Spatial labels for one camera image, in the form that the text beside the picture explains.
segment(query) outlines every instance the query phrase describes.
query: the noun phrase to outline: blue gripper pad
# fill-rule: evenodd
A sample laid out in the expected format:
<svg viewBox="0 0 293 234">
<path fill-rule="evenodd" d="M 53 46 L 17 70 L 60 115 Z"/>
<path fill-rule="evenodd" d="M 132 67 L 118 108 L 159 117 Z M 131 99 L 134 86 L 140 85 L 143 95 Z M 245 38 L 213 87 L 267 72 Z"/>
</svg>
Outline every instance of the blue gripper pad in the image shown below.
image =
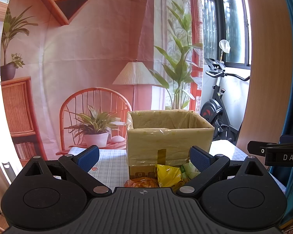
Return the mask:
<svg viewBox="0 0 293 234">
<path fill-rule="evenodd" d="M 99 156 L 98 146 L 92 145 L 77 156 L 74 156 L 73 161 L 85 172 L 88 172 L 99 161 Z"/>
<path fill-rule="evenodd" d="M 190 160 L 200 172 L 203 172 L 215 162 L 215 158 L 211 154 L 202 150 L 198 146 L 190 148 Z"/>
</svg>

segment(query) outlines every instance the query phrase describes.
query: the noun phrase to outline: book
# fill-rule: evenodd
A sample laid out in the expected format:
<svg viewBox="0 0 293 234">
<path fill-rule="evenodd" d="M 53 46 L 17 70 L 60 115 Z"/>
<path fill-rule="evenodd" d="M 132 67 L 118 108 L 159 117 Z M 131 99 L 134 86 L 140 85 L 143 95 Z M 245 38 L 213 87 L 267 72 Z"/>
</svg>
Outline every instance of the book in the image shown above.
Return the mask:
<svg viewBox="0 0 293 234">
<path fill-rule="evenodd" d="M 31 157 L 35 156 L 36 152 L 35 152 L 34 144 L 33 143 L 28 143 L 28 147 L 29 147 L 29 151 L 30 151 L 30 156 Z"/>
<path fill-rule="evenodd" d="M 26 143 L 21 143 L 21 145 L 22 145 L 22 149 L 23 149 L 23 152 L 25 155 L 25 159 L 29 159 L 29 153 L 28 153 L 28 149 L 26 147 Z"/>
<path fill-rule="evenodd" d="M 14 144 L 14 148 L 15 148 L 15 151 L 16 151 L 16 154 L 17 154 L 18 158 L 20 159 L 21 155 L 20 155 L 20 152 L 19 152 L 19 150 L 17 148 L 17 144 Z"/>
<path fill-rule="evenodd" d="M 24 152 L 23 152 L 23 149 L 22 149 L 22 145 L 21 144 L 16 144 L 16 146 L 17 146 L 18 151 L 20 153 L 21 159 L 25 159 L 25 155 L 24 155 Z"/>
</svg>

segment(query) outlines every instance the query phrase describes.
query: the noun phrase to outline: lamp shade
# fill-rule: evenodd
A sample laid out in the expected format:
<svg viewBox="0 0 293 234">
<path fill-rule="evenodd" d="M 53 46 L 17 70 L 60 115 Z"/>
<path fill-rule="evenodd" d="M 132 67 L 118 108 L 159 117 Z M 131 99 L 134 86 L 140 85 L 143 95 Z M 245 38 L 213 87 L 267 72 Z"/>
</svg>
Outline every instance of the lamp shade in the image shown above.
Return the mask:
<svg viewBox="0 0 293 234">
<path fill-rule="evenodd" d="M 113 84 L 158 84 L 142 62 L 128 62 Z"/>
</svg>

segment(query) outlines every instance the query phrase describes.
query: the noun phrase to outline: orange packaging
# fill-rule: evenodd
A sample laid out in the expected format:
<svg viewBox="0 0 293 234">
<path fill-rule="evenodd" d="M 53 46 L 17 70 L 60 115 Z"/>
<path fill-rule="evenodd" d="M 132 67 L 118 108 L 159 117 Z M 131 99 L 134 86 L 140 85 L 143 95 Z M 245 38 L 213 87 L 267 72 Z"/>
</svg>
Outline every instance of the orange packaging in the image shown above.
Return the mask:
<svg viewBox="0 0 293 234">
<path fill-rule="evenodd" d="M 151 188 L 158 187 L 157 180 L 153 178 L 135 178 L 126 181 L 124 187 L 141 187 L 141 188 Z"/>
</svg>

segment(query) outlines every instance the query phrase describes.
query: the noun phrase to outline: yellow plastic bag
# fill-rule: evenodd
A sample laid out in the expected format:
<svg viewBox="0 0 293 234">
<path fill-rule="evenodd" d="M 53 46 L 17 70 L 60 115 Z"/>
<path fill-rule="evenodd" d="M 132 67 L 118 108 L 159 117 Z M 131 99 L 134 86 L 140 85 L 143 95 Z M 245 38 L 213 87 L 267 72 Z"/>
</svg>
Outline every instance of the yellow plastic bag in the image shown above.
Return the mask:
<svg viewBox="0 0 293 234">
<path fill-rule="evenodd" d="M 172 187 L 176 191 L 184 185 L 181 170 L 178 167 L 157 164 L 157 181 L 160 187 Z"/>
</svg>

